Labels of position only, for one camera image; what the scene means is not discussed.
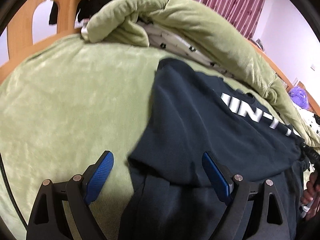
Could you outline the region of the purple plush toy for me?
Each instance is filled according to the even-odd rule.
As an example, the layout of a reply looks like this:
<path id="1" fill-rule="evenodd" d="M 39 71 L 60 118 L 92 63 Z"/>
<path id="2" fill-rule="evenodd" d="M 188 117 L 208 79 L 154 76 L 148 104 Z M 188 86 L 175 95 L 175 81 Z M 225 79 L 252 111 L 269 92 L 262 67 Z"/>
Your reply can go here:
<path id="1" fill-rule="evenodd" d="M 309 109 L 309 100 L 306 90 L 299 86 L 295 86 L 289 90 L 291 100 L 302 109 Z"/>

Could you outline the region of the dark navy sweatshirt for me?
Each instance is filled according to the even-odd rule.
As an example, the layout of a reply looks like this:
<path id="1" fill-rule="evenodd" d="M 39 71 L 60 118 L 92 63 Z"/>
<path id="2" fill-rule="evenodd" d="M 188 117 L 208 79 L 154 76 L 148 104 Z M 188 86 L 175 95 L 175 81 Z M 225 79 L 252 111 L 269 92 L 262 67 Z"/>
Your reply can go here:
<path id="1" fill-rule="evenodd" d="M 149 123 L 128 158 L 134 194 L 119 239 L 208 239 L 225 204 L 202 166 L 212 152 L 232 174 L 275 183 L 290 238 L 300 218 L 301 138 L 253 95 L 176 59 L 160 61 Z"/>

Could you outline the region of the green folded quilt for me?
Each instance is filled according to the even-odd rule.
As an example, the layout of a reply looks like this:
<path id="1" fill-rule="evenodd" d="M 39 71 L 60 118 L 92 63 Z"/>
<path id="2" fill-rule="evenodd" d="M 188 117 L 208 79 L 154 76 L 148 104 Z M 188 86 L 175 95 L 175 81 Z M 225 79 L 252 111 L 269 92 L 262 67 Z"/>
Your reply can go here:
<path id="1" fill-rule="evenodd" d="M 113 0 L 91 17 L 83 38 L 98 43 L 105 38 L 147 47 L 141 18 L 185 39 L 211 62 L 251 86 L 305 140 L 319 149 L 319 135 L 293 106 L 280 78 L 257 50 L 223 17 L 195 0 Z"/>

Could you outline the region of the green plush bed sheet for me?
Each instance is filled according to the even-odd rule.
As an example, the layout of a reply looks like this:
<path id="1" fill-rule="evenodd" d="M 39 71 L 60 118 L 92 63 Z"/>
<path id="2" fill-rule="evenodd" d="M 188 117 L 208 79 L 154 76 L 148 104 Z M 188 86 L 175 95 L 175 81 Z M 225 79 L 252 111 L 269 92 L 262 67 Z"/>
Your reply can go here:
<path id="1" fill-rule="evenodd" d="M 112 171 L 89 209 L 106 239 L 119 239 L 121 216 L 134 194 L 128 158 L 151 118 L 152 88 L 164 59 L 253 95 L 304 141 L 251 86 L 211 67 L 159 48 L 67 36 L 27 58 L 1 84 L 1 153 L 28 223 L 44 180 L 69 181 L 110 151 Z M 81 239 L 69 203 L 63 208 L 73 239 Z"/>

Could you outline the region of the wooden bed frame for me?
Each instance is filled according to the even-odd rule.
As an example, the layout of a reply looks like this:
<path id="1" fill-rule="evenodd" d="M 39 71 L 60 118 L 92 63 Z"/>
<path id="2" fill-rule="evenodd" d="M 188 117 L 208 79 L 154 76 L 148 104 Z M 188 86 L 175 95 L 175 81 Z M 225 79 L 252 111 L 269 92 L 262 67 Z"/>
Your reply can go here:
<path id="1" fill-rule="evenodd" d="M 7 29 L 9 61 L 1 66 L 1 82 L 27 57 L 55 41 L 80 32 L 75 28 L 76 8 L 80 0 L 53 0 L 58 6 L 56 34 L 33 41 L 33 14 L 45 0 L 11 0 L 12 6 L 1 10 L 1 28 Z"/>

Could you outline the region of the white floral quilt lining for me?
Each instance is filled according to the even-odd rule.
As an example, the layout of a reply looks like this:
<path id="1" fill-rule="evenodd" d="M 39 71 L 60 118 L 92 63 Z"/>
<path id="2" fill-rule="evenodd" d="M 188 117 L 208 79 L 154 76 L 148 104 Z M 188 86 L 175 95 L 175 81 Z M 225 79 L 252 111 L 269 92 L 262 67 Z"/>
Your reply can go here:
<path id="1" fill-rule="evenodd" d="M 92 20 L 84 19 L 82 23 L 81 35 L 88 42 L 108 40 L 161 48 L 211 67 L 224 76 L 243 81 L 278 110 L 283 120 L 293 124 L 309 146 L 319 148 L 319 125 L 311 117 L 311 112 L 303 110 L 289 98 L 271 61 L 239 35 L 231 42 L 213 38 L 208 47 L 214 53 L 206 57 L 179 35 L 153 23 L 124 22 L 116 27 L 101 25 L 97 28 L 93 26 Z"/>

